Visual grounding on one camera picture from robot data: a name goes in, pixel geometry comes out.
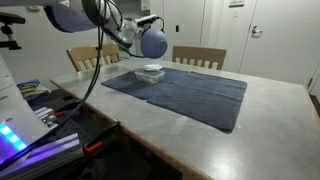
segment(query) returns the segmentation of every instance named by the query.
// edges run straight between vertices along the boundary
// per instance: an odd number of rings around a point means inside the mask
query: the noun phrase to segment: table
[[[225,134],[100,84],[151,63],[247,82],[233,132]],[[51,82],[82,98],[92,75],[93,71],[70,73]],[[301,85],[162,60],[131,59],[101,69],[87,105],[111,121],[121,121],[129,135],[173,167],[189,172],[185,179],[320,179],[320,121]]]

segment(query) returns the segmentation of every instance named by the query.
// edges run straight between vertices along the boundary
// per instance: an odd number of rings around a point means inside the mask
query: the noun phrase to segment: floor
[[[318,113],[318,115],[320,117],[320,103],[319,103],[317,97],[313,96],[313,95],[310,95],[310,98],[311,98],[311,100],[312,100],[312,102],[314,104],[314,107],[316,108],[317,113]]]

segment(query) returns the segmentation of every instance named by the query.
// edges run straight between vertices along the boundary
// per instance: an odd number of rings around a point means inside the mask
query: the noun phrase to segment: door handle
[[[258,29],[258,26],[252,27],[252,37],[258,38],[262,35],[263,31]]]

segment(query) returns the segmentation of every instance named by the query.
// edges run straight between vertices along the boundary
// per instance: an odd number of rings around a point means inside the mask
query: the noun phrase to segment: wooden chair
[[[84,70],[81,67],[81,63],[85,69],[96,67],[96,59],[98,57],[97,46],[84,46],[67,49],[67,54],[77,72]],[[119,47],[117,44],[104,44],[102,46],[101,54],[105,64],[112,64],[121,61]]]
[[[179,62],[183,64],[184,59],[187,59],[186,64],[190,65],[193,59],[193,65],[197,66],[200,62],[201,67],[205,67],[206,61],[209,61],[208,68],[212,69],[213,63],[218,63],[217,70],[221,70],[226,53],[224,49],[173,46],[172,61],[177,62],[177,59],[180,59]]]

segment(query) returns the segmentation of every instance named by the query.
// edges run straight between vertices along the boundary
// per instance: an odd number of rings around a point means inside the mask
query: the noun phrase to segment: small object on mat
[[[143,67],[143,69],[146,71],[158,71],[162,68],[163,67],[160,64],[148,64]]]
[[[197,73],[185,75],[147,102],[232,131],[247,83]]]
[[[166,74],[163,80],[158,84],[151,85],[145,82],[141,82],[137,80],[136,75],[133,72],[128,72],[126,74],[102,82],[102,85],[129,94],[136,98],[146,100],[158,94],[159,91],[165,86],[168,86],[169,84],[183,77],[185,74],[189,73],[187,71],[180,71],[169,68],[163,68],[162,70]]]
[[[149,84],[157,84],[163,80],[165,72],[161,70],[146,71],[144,69],[138,69],[134,72],[139,81],[144,81]]]

